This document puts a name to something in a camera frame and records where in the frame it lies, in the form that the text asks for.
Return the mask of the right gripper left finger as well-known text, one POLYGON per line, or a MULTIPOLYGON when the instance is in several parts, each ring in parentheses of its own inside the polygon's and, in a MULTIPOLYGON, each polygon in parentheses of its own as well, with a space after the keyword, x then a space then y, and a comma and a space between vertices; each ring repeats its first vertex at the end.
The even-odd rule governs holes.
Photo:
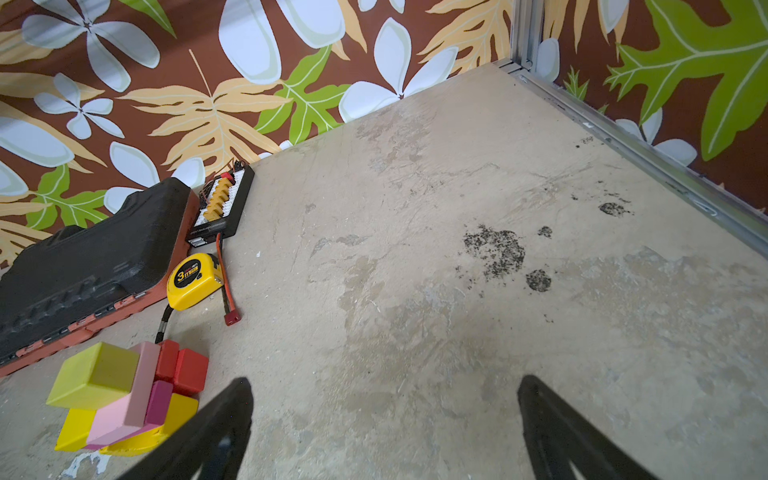
POLYGON ((123 479, 235 479, 251 436, 254 397, 234 379, 123 479))

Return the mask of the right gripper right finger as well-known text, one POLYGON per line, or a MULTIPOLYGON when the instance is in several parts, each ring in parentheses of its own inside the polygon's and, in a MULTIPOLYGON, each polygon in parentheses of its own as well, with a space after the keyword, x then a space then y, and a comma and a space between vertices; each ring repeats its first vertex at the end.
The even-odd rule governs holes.
POLYGON ((517 390, 523 437, 537 479, 653 479, 535 375, 517 390))

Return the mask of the yellow arch block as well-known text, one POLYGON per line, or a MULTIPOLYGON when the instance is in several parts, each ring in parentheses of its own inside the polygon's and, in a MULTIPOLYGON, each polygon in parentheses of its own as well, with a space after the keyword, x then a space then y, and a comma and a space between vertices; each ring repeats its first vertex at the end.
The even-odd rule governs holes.
POLYGON ((118 457, 134 457, 149 453, 190 420, 197 413, 198 406, 197 399, 173 393, 165 422, 161 426, 103 447, 99 452, 118 457))

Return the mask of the magenta block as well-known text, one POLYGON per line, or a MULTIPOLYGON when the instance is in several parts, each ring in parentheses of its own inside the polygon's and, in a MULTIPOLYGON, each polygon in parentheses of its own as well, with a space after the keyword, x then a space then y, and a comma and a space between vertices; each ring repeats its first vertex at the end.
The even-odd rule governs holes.
POLYGON ((152 385, 148 400, 143 432, 162 426, 166 420, 173 395, 173 385, 169 382, 158 380, 152 385))

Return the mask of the red arch block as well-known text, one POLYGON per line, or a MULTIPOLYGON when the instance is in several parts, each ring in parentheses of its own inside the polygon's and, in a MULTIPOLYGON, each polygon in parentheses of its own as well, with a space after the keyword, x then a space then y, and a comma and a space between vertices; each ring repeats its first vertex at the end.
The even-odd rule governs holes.
POLYGON ((200 394, 205 388, 209 358, 192 349, 182 349, 172 340, 164 340, 159 346, 155 380, 170 383, 178 394, 200 394))

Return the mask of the light pink block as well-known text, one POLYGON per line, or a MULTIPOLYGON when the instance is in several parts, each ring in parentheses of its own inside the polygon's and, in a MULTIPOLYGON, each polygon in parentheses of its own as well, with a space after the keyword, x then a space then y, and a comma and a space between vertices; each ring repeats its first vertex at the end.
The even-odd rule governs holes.
POLYGON ((128 395, 96 411, 87 438, 87 449, 99 449, 137 433, 144 427, 149 397, 161 347, 142 342, 131 350, 139 354, 128 395))

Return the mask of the lime cube block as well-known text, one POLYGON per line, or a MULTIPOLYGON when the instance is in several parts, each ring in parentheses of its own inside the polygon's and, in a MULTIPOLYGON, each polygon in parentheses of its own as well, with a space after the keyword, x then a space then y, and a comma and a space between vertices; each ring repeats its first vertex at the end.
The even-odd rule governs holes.
POLYGON ((63 362, 46 404, 99 410, 131 392, 139 358, 130 349, 97 343, 63 362))

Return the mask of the yellow rectangular block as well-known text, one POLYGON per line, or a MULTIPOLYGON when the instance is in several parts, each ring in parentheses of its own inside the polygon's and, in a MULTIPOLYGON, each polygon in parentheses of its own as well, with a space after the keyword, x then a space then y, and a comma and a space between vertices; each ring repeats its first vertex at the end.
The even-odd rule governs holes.
POLYGON ((88 437, 96 410, 70 409, 57 438, 55 450, 76 452, 88 449, 88 437))

